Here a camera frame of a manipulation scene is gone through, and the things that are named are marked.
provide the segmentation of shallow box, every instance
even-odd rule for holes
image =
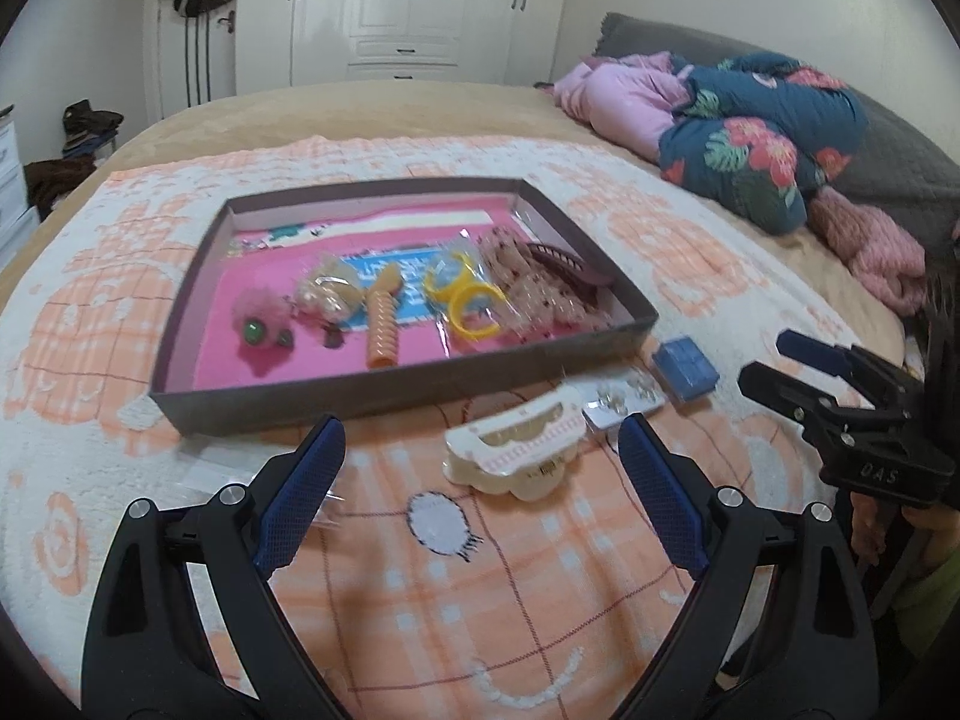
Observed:
[[[464,230],[475,238],[497,224],[572,251],[610,276],[598,304],[611,326],[462,353],[434,344],[427,330],[432,324],[437,333],[436,323],[417,313],[428,309],[401,300],[398,316],[409,323],[400,364],[381,370],[358,369],[362,324],[344,334],[342,349],[297,331],[292,352],[256,354],[230,327],[229,305],[241,286],[290,293],[322,253],[357,262],[385,262],[392,253],[416,259]],[[525,181],[411,178],[271,191],[227,201],[210,225],[171,309],[150,395],[184,435],[309,424],[324,412],[356,418],[585,370],[635,353],[655,322],[653,306],[613,260]]]

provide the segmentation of orange and white blanket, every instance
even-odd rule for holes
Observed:
[[[608,151],[507,137],[313,138],[116,173],[0,316],[0,602],[73,698],[93,592],[126,505],[141,495],[162,508],[200,501],[181,485],[191,461],[147,381],[208,223],[239,194],[407,175],[522,177],[543,190],[654,303],[654,336],[692,336],[721,374],[699,407],[654,416],[666,445],[762,506],[798,511],[829,497],[795,426],[741,397],[736,375],[755,359],[797,374],[774,347],[787,327],[830,343],[856,337],[693,196]],[[819,374],[803,378],[853,397]],[[584,450],[534,504],[443,478],[448,427],[549,386],[347,423],[340,526],[312,530],[272,586],[358,717],[596,720],[664,638],[691,581],[669,565],[613,447]],[[255,466],[306,428],[241,446]],[[463,543],[424,536],[430,517],[462,523]],[[197,584],[224,675],[243,688],[212,593]]]

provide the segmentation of metal bolt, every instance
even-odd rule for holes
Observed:
[[[830,510],[830,507],[824,503],[815,503],[810,507],[810,514],[813,514],[814,519],[819,519],[820,522],[830,522],[833,519],[833,512]]]
[[[236,506],[247,495],[247,491],[240,485],[230,485],[220,490],[220,502],[227,506]]]
[[[723,488],[717,493],[717,498],[720,499],[720,503],[731,509],[736,509],[743,503],[743,494],[735,488]]]
[[[138,501],[133,501],[130,504],[130,508],[127,509],[127,514],[129,514],[133,519],[140,519],[141,517],[146,517],[150,512],[150,501],[146,498],[140,498]]]

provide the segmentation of beige bed sheet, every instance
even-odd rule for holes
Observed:
[[[311,135],[348,138],[515,135],[591,143],[650,172],[658,169],[597,138],[534,89],[435,81],[354,81],[218,100],[155,124],[126,143],[59,204],[11,264],[0,272],[0,311],[40,252],[114,170],[191,157],[282,146]],[[851,276],[808,229],[771,238],[710,200],[717,215],[781,260],[822,295],[864,346],[898,365],[904,360],[899,319]]]

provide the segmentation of white wardrobe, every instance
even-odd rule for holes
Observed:
[[[549,80],[563,0],[238,0],[237,93],[360,79]]]

